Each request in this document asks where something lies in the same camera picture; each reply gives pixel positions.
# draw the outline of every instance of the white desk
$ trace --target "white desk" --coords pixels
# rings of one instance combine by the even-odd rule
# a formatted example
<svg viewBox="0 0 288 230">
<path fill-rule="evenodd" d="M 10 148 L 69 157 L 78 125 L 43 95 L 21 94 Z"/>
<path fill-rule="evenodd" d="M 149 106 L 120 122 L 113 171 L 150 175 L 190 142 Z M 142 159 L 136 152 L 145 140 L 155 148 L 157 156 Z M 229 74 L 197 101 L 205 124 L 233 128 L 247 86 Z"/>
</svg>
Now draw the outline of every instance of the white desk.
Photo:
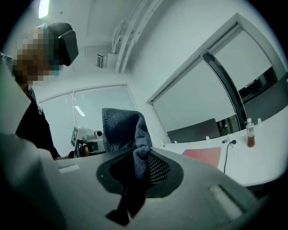
<svg viewBox="0 0 288 230">
<path fill-rule="evenodd" d="M 242 130 L 229 135 L 236 145 L 228 148 L 226 174 L 243 186 L 267 183 L 279 178 L 288 160 L 288 106 L 255 126 L 255 146 L 247 147 L 247 133 Z M 209 141 L 166 144 L 162 149 L 182 154 L 186 149 L 221 147 L 218 169 L 224 171 L 227 136 Z"/>
</svg>

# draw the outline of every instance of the ceiling light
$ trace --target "ceiling light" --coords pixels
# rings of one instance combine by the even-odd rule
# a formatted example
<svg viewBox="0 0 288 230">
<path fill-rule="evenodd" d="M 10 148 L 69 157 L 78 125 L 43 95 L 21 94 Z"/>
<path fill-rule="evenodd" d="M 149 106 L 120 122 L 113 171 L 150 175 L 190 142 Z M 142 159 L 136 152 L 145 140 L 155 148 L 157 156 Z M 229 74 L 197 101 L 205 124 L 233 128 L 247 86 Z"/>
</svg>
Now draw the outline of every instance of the ceiling light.
<svg viewBox="0 0 288 230">
<path fill-rule="evenodd" d="M 38 18 L 42 18 L 48 15 L 50 0 L 40 0 L 38 8 Z"/>
<path fill-rule="evenodd" d="M 78 113 L 82 116 L 85 117 L 86 115 L 83 113 L 83 111 L 79 108 L 79 106 L 74 106 L 75 109 L 78 111 Z"/>
</svg>

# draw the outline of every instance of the gray towel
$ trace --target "gray towel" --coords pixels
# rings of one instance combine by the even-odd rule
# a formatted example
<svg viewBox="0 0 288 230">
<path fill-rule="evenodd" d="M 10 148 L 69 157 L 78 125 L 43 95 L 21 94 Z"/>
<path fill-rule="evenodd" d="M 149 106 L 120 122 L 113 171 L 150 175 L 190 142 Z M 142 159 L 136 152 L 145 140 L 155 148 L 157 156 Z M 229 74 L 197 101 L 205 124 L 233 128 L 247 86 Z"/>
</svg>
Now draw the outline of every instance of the gray towel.
<svg viewBox="0 0 288 230">
<path fill-rule="evenodd" d="M 142 181 L 148 170 L 152 143 L 145 118 L 137 111 L 102 109 L 103 144 L 107 152 L 136 147 L 133 152 L 135 179 Z"/>
</svg>

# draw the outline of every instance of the roller blind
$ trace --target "roller blind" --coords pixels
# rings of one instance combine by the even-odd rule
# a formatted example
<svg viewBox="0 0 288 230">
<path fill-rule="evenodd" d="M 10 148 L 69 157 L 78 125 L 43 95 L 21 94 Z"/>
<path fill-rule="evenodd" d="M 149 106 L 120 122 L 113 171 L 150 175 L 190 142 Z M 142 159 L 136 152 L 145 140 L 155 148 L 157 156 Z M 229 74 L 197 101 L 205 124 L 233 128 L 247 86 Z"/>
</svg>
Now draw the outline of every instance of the roller blind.
<svg viewBox="0 0 288 230">
<path fill-rule="evenodd" d="M 211 68 L 201 59 L 194 66 L 153 102 L 167 132 L 212 118 L 220 121 L 235 114 L 222 83 Z"/>
<path fill-rule="evenodd" d="M 241 28 L 212 53 L 226 69 L 237 90 L 250 84 L 272 67 L 260 46 Z"/>
<path fill-rule="evenodd" d="M 71 93 L 39 103 L 49 123 L 53 144 L 60 156 L 66 156 L 74 150 L 70 144 L 75 123 L 72 98 Z"/>
<path fill-rule="evenodd" d="M 75 109 L 76 124 L 92 130 L 103 130 L 102 108 L 136 110 L 126 86 L 94 88 L 75 92 L 75 106 L 82 111 L 82 116 Z"/>
</svg>

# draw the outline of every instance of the pink paper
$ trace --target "pink paper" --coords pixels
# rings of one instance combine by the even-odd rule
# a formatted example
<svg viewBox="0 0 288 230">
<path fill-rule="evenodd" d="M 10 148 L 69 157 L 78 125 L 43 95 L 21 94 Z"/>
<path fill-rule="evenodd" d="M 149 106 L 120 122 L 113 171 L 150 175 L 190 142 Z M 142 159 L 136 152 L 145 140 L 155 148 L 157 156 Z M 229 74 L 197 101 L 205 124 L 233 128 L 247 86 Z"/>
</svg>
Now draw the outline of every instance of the pink paper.
<svg viewBox="0 0 288 230">
<path fill-rule="evenodd" d="M 209 148 L 209 149 L 186 149 L 182 155 L 192 157 L 208 163 L 215 168 L 218 167 L 221 154 L 221 147 Z"/>
</svg>

